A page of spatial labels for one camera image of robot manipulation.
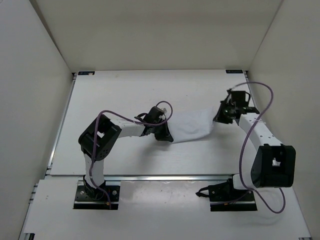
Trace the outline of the white skirt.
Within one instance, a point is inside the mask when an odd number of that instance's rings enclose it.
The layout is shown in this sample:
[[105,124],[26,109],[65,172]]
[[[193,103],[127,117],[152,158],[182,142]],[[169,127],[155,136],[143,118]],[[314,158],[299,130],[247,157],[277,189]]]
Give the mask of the white skirt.
[[175,112],[167,121],[173,144],[195,141],[208,136],[214,128],[217,111],[207,109]]

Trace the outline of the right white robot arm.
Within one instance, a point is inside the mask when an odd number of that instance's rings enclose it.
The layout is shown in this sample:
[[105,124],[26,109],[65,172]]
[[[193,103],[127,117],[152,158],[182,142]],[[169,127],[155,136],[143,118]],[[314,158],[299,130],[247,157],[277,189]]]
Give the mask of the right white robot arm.
[[[217,123],[237,125],[246,133],[240,150],[239,173],[232,176],[232,183],[224,187],[224,195],[236,200],[242,190],[258,188],[290,188],[294,182],[296,150],[278,140],[260,118],[260,112],[248,103],[237,106],[227,100],[220,102]],[[248,160],[249,170],[243,170],[244,150],[250,141],[256,154]]]

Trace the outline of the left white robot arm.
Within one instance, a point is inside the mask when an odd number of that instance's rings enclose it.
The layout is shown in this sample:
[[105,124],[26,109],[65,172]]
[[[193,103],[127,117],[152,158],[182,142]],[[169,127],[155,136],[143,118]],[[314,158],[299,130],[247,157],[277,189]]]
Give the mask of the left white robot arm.
[[99,199],[104,195],[104,160],[111,153],[117,139],[145,137],[150,134],[153,134],[157,141],[174,141],[167,122],[161,117],[151,122],[139,122],[109,119],[103,114],[99,121],[94,120],[78,139],[85,159],[83,181],[86,194],[93,199]]

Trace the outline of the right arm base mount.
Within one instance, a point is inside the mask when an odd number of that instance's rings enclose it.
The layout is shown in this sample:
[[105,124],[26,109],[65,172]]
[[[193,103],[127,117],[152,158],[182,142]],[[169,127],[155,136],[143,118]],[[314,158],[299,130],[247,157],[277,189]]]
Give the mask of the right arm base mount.
[[211,212],[254,212],[257,211],[254,193],[247,189],[236,189],[233,180],[211,184],[200,188],[199,198],[209,198]]

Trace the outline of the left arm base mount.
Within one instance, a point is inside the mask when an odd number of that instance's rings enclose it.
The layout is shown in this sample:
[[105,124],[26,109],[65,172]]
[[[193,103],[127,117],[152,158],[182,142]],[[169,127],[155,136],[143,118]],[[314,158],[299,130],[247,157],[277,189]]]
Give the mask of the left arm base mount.
[[85,181],[79,180],[74,196],[75,210],[118,210],[120,200],[120,182],[104,181],[100,189],[92,188]]

